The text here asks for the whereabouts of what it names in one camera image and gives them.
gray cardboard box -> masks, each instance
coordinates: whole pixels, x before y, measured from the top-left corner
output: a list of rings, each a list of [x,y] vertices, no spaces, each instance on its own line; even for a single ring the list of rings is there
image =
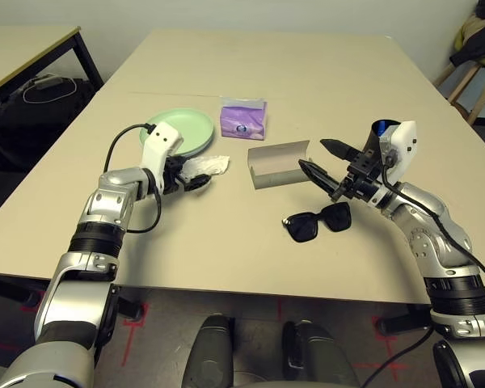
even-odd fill
[[[255,189],[309,180],[298,166],[306,158],[309,141],[295,141],[248,150],[248,168]]]

white wall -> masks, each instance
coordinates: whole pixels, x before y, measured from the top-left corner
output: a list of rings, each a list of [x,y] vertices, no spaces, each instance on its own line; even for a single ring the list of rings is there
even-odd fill
[[[0,0],[0,24],[77,24],[108,78],[156,27],[394,37],[429,78],[448,63],[475,0]],[[79,74],[66,55],[58,69]]]

sunglasses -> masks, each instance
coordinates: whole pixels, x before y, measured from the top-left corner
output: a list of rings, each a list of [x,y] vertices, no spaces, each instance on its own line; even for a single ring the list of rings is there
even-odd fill
[[[333,232],[346,230],[352,224],[350,207],[347,202],[340,202],[323,208],[319,214],[299,213],[282,220],[282,224],[288,230],[289,235],[297,243],[310,241],[318,235],[318,221]]]

tissue box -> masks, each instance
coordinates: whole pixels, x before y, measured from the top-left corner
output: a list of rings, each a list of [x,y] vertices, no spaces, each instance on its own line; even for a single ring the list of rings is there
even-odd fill
[[[222,98],[221,135],[264,140],[267,103],[263,99]]]

white cloth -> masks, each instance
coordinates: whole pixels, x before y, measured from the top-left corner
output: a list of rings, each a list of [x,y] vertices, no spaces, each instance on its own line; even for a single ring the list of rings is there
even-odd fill
[[[198,156],[183,164],[180,175],[190,180],[200,174],[220,175],[228,168],[229,156]]]

